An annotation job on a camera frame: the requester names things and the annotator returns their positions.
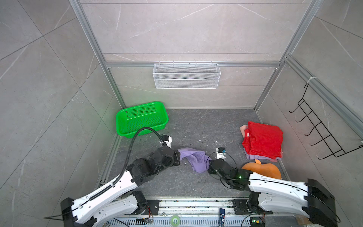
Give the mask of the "purple t-shirt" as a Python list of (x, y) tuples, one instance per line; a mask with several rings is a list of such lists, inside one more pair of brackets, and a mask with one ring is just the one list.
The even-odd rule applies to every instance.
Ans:
[(193, 148), (180, 148), (178, 151), (180, 160), (186, 158), (195, 172), (204, 173), (209, 168), (210, 157), (206, 155), (205, 151)]

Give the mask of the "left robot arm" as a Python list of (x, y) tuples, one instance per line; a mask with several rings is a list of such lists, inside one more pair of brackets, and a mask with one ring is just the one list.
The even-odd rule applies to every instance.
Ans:
[(97, 227), (122, 215), (139, 215), (147, 200), (136, 188), (172, 166), (180, 164), (180, 152), (168, 146), (158, 148), (146, 159), (137, 159), (116, 178), (78, 199), (66, 198), (61, 214), (49, 219), (62, 221), (65, 227)]

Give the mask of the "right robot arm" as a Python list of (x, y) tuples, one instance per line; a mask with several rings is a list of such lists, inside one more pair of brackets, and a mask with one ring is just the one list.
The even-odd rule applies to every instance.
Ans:
[(223, 159), (209, 159), (205, 166), (227, 188), (250, 192), (245, 206), (251, 213), (292, 213), (323, 227), (336, 227), (341, 222), (335, 197), (317, 180), (305, 183), (275, 179), (233, 168)]

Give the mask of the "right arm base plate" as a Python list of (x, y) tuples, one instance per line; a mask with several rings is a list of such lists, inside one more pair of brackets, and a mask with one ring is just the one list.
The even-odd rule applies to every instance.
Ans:
[(273, 211), (264, 210), (257, 202), (243, 200), (232, 200), (234, 213), (236, 215), (245, 214), (273, 214)]

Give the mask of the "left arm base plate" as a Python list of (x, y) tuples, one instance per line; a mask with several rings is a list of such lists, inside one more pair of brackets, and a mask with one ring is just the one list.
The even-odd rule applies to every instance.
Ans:
[(159, 204), (160, 204), (160, 200), (150, 200), (147, 199), (147, 205), (146, 207), (142, 208), (141, 211), (141, 215), (149, 215), (149, 211), (151, 212), (150, 215), (158, 215), (159, 213)]

